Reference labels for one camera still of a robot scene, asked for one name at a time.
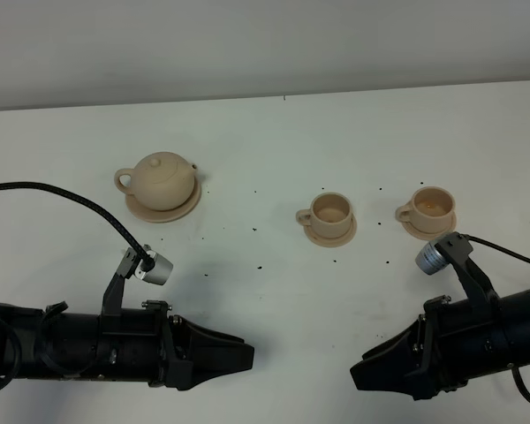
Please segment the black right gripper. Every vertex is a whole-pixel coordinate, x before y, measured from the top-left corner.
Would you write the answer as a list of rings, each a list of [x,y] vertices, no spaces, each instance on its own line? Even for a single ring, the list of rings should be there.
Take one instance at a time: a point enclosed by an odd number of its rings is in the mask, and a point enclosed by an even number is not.
[[[350,369],[358,390],[407,392],[415,400],[454,391],[473,378],[504,371],[512,364],[500,300],[473,308],[462,300],[434,298],[424,304],[421,357],[413,349],[419,324],[413,323],[362,356]]]

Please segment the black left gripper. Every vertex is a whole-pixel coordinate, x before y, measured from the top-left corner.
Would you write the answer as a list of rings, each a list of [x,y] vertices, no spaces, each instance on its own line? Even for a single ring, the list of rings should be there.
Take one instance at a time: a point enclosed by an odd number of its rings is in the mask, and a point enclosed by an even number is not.
[[[141,309],[103,315],[97,374],[116,382],[189,390],[208,380],[250,370],[254,348],[242,338],[169,315],[169,305],[148,300]]]

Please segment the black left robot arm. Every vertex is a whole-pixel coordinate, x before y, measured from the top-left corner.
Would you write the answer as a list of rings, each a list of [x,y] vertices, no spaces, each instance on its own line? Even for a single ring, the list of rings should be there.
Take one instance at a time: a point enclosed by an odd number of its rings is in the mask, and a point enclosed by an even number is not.
[[[0,304],[0,389],[14,379],[145,382],[190,390],[252,368],[254,348],[148,301],[120,316]]]

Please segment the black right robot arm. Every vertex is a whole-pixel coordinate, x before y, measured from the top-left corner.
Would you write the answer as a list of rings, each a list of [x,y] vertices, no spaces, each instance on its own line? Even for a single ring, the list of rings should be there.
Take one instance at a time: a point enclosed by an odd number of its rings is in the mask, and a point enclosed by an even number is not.
[[[426,400],[474,378],[510,371],[530,403],[520,373],[530,365],[530,290],[498,299],[492,307],[492,315],[481,320],[468,300],[427,301],[413,324],[351,368],[356,388]]]

